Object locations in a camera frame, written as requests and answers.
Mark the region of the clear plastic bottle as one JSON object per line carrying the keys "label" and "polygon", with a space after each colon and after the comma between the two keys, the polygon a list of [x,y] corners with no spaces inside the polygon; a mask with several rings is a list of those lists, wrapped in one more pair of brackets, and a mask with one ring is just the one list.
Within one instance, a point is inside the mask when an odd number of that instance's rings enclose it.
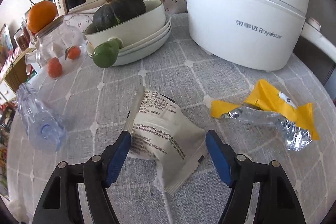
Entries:
{"label": "clear plastic bottle", "polygon": [[18,113],[34,149],[57,152],[67,137],[63,117],[42,100],[29,83],[17,90]]}

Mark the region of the yellow foil wrapper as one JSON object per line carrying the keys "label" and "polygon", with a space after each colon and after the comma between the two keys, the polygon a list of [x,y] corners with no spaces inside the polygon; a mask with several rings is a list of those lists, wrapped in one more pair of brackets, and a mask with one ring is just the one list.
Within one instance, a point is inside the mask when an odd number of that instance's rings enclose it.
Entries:
{"label": "yellow foil wrapper", "polygon": [[290,151],[301,151],[320,139],[314,124],[313,104],[296,106],[265,79],[258,80],[242,105],[214,100],[210,113],[216,119],[275,127]]}

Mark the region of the white printed wrapper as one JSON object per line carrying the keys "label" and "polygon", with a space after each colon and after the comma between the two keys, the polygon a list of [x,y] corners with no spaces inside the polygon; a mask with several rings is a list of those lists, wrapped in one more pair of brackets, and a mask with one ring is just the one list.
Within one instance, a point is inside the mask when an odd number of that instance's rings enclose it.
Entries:
{"label": "white printed wrapper", "polygon": [[140,86],[124,129],[131,134],[128,157],[155,161],[154,185],[175,194],[207,155],[206,132],[171,99]]}

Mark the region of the grey checked tablecloth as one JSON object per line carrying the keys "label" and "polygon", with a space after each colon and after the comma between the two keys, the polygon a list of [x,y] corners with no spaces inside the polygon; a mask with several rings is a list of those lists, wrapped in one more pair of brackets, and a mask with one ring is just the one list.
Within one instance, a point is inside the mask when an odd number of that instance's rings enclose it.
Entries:
{"label": "grey checked tablecloth", "polygon": [[[253,161],[278,160],[299,198],[306,223],[321,223],[335,202],[335,106],[313,72],[294,54],[280,71],[262,72],[210,56],[195,44],[186,14],[171,16],[171,36],[149,57],[122,67],[100,69],[86,56],[58,80],[46,72],[32,84],[63,114],[69,132],[60,151],[34,150],[21,117],[15,115],[7,153],[9,199],[33,218],[39,198],[60,161],[77,164],[114,143],[123,129],[138,86],[173,99],[198,127],[213,129],[236,153]],[[320,141],[288,151],[275,128],[210,117],[210,102],[241,104],[259,79],[266,79],[299,106],[313,103]],[[120,223],[218,223],[230,189],[207,155],[175,193],[160,192],[155,162],[126,159],[116,184],[107,190]]]}

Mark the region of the green lime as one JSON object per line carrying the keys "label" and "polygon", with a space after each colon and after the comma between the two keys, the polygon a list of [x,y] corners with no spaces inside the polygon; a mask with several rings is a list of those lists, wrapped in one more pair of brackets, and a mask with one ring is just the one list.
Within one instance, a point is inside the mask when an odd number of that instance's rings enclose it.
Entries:
{"label": "green lime", "polygon": [[116,62],[122,47],[120,39],[110,39],[93,50],[92,60],[99,68],[109,68]]}

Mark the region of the cream bowl with plates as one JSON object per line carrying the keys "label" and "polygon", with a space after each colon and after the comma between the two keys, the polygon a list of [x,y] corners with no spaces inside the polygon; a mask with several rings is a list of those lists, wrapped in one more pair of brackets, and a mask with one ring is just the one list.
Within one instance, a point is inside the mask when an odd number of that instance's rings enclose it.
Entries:
{"label": "cream bowl with plates", "polygon": [[115,27],[97,32],[93,24],[84,31],[88,39],[87,53],[93,57],[98,45],[119,39],[122,48],[114,66],[133,63],[157,51],[170,36],[171,17],[165,13],[161,0],[144,0],[146,12]]}

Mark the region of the large orange fruit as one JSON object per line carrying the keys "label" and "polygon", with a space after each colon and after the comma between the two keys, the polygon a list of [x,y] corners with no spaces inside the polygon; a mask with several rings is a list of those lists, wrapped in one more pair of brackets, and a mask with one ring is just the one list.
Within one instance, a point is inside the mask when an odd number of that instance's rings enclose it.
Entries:
{"label": "large orange fruit", "polygon": [[58,13],[56,5],[51,1],[41,1],[34,5],[27,17],[28,29],[37,34],[41,29],[50,24]]}

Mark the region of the white electric cooking pot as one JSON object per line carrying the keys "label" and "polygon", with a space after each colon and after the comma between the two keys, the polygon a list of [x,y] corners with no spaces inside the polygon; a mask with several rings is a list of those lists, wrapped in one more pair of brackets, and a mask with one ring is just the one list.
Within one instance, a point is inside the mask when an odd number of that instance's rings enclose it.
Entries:
{"label": "white electric cooking pot", "polygon": [[198,46],[232,63],[277,71],[299,37],[335,59],[335,46],[306,16],[309,0],[186,0],[190,36]]}

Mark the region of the dark green pumpkin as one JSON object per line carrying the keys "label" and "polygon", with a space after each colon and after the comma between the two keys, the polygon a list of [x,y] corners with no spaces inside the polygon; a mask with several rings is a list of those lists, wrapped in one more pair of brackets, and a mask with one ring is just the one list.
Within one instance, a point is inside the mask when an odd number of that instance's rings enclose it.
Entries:
{"label": "dark green pumpkin", "polygon": [[143,0],[105,0],[93,15],[93,24],[97,31],[112,28],[146,12]]}

